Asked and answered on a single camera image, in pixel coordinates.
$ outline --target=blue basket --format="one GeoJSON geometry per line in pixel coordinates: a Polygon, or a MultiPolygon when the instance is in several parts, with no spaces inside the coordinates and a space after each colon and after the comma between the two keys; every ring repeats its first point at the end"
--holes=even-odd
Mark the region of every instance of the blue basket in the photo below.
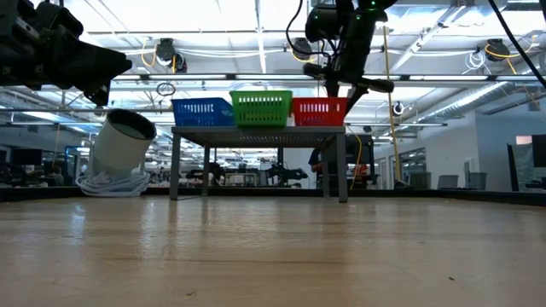
{"type": "Polygon", "coordinates": [[[177,127],[235,125],[233,107],[223,98],[173,99],[177,127]]]}

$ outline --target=wooden table surface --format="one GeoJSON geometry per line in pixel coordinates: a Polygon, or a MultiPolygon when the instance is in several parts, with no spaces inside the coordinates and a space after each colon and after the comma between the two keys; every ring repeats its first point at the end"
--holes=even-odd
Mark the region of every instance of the wooden table surface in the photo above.
{"type": "Polygon", "coordinates": [[[0,305],[541,306],[546,209],[443,199],[0,205],[0,305]]]}

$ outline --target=white cylinder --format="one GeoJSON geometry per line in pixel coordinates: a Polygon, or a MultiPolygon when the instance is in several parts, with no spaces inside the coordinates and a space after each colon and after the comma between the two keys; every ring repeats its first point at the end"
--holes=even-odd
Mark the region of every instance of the white cylinder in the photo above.
{"type": "Polygon", "coordinates": [[[105,171],[114,180],[123,180],[137,168],[155,139],[154,124],[140,114],[114,109],[95,140],[93,176],[105,171]]]}

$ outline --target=desk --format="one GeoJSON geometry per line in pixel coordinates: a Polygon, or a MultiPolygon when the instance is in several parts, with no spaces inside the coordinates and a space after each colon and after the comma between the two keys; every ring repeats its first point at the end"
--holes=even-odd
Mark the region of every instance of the desk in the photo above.
{"type": "MultiPolygon", "coordinates": [[[[338,157],[346,156],[345,127],[172,127],[171,174],[180,169],[180,139],[194,142],[205,149],[203,177],[208,178],[211,148],[321,148],[322,193],[330,198],[328,185],[328,151],[335,146],[338,157]]],[[[344,159],[337,159],[338,178],[346,177],[344,159]]],[[[339,202],[347,202],[347,181],[339,182],[339,202]]],[[[203,181],[202,194],[208,195],[208,181],[203,181]]],[[[171,176],[169,191],[171,200],[178,198],[177,176],[171,176]]]]}

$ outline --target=basket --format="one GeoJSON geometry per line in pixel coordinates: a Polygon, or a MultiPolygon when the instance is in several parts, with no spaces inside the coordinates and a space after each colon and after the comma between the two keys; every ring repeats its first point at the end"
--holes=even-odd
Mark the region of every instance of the basket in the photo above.
{"type": "Polygon", "coordinates": [[[173,99],[171,101],[177,127],[234,125],[233,107],[223,98],[173,99]]]}
{"type": "Polygon", "coordinates": [[[238,126],[287,125],[292,92],[289,90],[232,91],[235,124],[238,126]]]}
{"type": "Polygon", "coordinates": [[[342,126],[347,98],[294,98],[292,112],[297,126],[342,126]]]}

